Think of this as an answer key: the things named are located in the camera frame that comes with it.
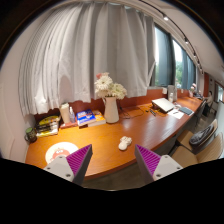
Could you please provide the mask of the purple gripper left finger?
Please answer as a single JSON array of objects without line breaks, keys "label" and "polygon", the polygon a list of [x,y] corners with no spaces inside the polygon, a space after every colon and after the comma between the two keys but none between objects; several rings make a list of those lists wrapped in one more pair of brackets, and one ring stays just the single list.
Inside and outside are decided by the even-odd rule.
[{"label": "purple gripper left finger", "polygon": [[92,145],[87,145],[68,156],[56,157],[44,170],[67,181],[81,185],[92,157]]}]

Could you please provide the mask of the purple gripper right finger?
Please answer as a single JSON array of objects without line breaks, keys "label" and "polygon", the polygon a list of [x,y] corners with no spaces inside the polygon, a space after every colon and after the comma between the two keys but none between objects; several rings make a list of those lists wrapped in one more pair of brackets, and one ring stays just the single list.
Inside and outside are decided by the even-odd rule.
[{"label": "purple gripper right finger", "polygon": [[146,184],[182,169],[182,166],[169,155],[160,156],[140,145],[135,145],[135,157]]}]

